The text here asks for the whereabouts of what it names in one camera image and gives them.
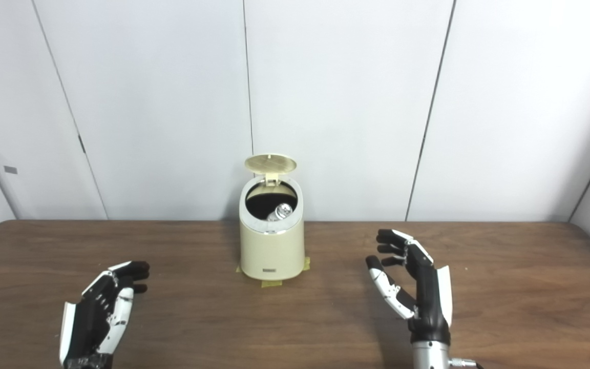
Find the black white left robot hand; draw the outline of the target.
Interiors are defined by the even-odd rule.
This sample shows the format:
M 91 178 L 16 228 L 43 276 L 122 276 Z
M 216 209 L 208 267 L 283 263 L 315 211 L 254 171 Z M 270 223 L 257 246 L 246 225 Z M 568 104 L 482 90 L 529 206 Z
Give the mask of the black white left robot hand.
M 134 297 L 148 287 L 146 261 L 127 261 L 102 271 L 77 303 L 64 303 L 59 334 L 63 368 L 111 368 L 113 355 L 129 324 Z

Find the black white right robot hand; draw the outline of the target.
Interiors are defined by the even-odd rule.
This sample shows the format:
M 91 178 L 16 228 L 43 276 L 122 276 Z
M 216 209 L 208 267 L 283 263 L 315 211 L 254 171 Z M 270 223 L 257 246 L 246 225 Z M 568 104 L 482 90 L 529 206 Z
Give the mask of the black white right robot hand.
M 379 229 L 377 252 L 366 258 L 368 272 L 384 301 L 408 322 L 411 342 L 435 341 L 450 346 L 453 313 L 450 270 L 436 268 L 433 257 L 413 236 L 393 229 Z M 416 282 L 412 296 L 386 273 L 386 267 L 403 266 Z

